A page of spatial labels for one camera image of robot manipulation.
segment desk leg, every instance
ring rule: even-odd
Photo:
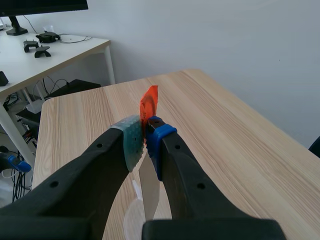
[[[11,117],[8,115],[2,102],[0,102],[0,124],[12,140],[13,144],[22,154],[25,161],[30,164],[33,169],[35,166],[35,156],[32,154]]]
[[[116,79],[115,79],[115,74],[114,74],[114,67],[112,65],[112,60],[111,60],[111,53],[110,53],[110,47],[107,46],[104,49],[104,56],[105,56],[105,61],[106,61],[106,67],[108,69],[108,77],[110,84],[116,84]]]

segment green gripper pad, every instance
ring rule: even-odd
[[[126,167],[132,172],[143,154],[144,138],[140,117],[132,115],[110,126],[123,131],[123,151]]]

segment computer monitor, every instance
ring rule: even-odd
[[[5,0],[0,2],[0,17],[9,17],[13,29],[8,35],[26,34],[27,29],[20,27],[18,15],[44,14],[88,9],[87,0]]]

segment monitor stand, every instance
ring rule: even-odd
[[[6,31],[7,35],[19,36],[19,35],[28,33],[27,29],[25,29],[23,27],[20,27],[18,19],[16,18],[16,16],[9,16],[9,18],[11,20],[11,24],[12,24],[13,28],[11,30]]]

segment white desk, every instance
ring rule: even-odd
[[[73,44],[60,43],[59,41],[49,44],[42,43],[43,46],[50,46],[48,52],[52,57],[43,56],[35,58],[35,48],[30,48],[29,53],[25,53],[24,51],[24,41],[26,39],[38,40],[33,33],[8,36],[5,31],[0,32],[0,71],[4,72],[9,81],[6,86],[0,86],[0,124],[24,159],[33,166],[35,161],[34,155],[3,107],[6,97],[35,83],[52,72],[64,68],[90,54],[101,51],[104,51],[108,79],[111,84],[115,84],[116,82],[110,55],[110,40],[92,38],[88,41]],[[62,35],[61,39],[65,42],[76,42],[83,40],[84,36]]]

